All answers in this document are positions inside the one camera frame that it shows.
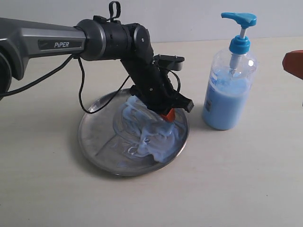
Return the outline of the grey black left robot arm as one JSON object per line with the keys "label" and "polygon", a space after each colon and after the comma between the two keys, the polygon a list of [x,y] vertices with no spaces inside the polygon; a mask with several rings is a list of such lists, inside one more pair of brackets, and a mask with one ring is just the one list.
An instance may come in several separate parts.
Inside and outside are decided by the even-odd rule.
{"label": "grey black left robot arm", "polygon": [[148,109],[173,121],[173,109],[190,112],[193,101],[174,89],[168,73],[181,70],[183,57],[155,55],[149,31],[138,23],[95,16],[76,26],[24,20],[0,20],[0,95],[11,96],[12,79],[21,80],[32,58],[68,55],[79,61],[120,60],[134,82],[130,93]]}

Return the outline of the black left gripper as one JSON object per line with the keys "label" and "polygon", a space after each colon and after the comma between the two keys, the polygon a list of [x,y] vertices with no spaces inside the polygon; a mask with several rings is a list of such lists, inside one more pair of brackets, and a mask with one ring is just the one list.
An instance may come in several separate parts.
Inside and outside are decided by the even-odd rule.
{"label": "black left gripper", "polygon": [[193,109],[193,101],[180,94],[181,83],[175,71],[157,67],[153,58],[149,63],[140,59],[124,59],[121,63],[134,82],[131,95],[166,122],[175,121],[175,108],[188,113]]}

